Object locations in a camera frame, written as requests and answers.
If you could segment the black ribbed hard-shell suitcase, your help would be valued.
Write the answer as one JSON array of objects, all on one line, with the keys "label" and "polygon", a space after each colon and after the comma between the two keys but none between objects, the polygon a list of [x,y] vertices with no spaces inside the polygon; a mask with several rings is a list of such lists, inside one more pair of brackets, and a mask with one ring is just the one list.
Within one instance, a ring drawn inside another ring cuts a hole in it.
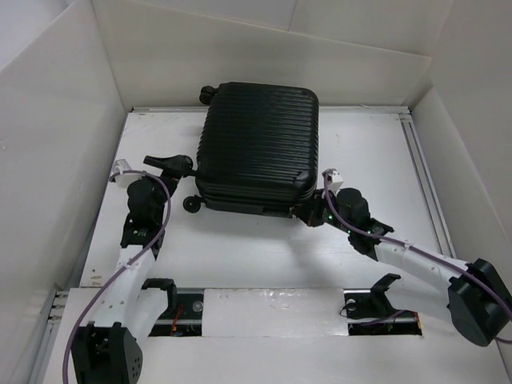
[{"label": "black ribbed hard-shell suitcase", "polygon": [[212,210],[289,218],[318,177],[319,100],[312,90],[226,82],[204,86],[208,107],[198,143],[198,192],[183,201]]}]

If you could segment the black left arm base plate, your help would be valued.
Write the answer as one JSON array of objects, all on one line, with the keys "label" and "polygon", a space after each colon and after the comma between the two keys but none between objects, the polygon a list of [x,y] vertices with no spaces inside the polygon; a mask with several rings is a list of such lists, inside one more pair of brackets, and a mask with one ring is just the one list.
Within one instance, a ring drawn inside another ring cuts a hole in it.
[{"label": "black left arm base plate", "polygon": [[204,310],[204,290],[178,290],[174,310],[162,314],[153,326],[151,337],[200,337]]}]

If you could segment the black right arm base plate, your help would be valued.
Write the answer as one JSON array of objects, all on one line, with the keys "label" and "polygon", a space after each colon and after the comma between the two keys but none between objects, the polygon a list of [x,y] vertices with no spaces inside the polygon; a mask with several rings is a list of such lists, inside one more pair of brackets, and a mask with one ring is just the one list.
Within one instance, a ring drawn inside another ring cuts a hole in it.
[{"label": "black right arm base plate", "polygon": [[339,315],[347,320],[349,336],[422,336],[417,313],[392,307],[386,293],[401,277],[387,274],[371,288],[343,291]]}]

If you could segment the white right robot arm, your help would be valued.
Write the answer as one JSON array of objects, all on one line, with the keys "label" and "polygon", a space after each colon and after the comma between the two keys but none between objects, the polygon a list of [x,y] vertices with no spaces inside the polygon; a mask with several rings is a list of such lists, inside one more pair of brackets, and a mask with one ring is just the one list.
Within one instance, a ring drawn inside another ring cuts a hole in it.
[{"label": "white right robot arm", "polygon": [[330,225],[348,235],[360,254],[398,268],[427,284],[412,290],[399,274],[386,274],[362,294],[347,294],[341,312],[363,326],[395,320],[406,312],[424,313],[454,326],[466,340],[488,346],[511,322],[511,294],[494,266],[431,253],[370,214],[368,201],[355,188],[343,187],[335,169],[325,170],[323,187],[293,214],[309,227]]}]

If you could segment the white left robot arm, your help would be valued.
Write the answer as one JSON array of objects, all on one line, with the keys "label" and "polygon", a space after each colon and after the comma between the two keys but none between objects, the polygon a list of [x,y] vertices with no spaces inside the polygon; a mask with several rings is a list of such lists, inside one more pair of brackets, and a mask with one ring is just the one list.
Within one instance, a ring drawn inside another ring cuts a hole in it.
[{"label": "white left robot arm", "polygon": [[171,279],[148,278],[170,220],[171,197],[182,178],[194,172],[186,155],[147,156],[144,164],[159,176],[133,170],[125,160],[113,167],[110,181],[126,190],[128,214],[122,228],[113,275],[79,315],[68,338],[62,380],[74,368],[79,383],[136,383],[142,373],[140,344],[161,317],[178,309]]}]

